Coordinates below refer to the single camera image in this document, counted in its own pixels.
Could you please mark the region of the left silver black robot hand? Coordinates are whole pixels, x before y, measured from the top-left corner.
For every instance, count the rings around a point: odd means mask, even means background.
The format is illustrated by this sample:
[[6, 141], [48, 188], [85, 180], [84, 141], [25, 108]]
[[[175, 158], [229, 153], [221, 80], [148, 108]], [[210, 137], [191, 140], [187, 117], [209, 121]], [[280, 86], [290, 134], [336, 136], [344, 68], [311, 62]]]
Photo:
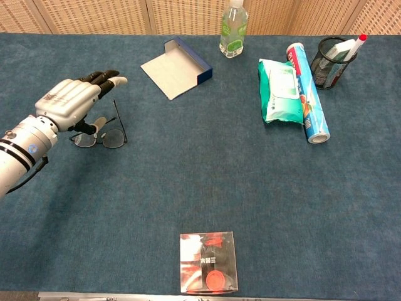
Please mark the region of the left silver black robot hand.
[[59, 82], [35, 103], [36, 116], [50, 119], [60, 132], [94, 134], [99, 126], [87, 124], [85, 117], [111, 89], [128, 82], [119, 74], [116, 70], [95, 71], [86, 77]]

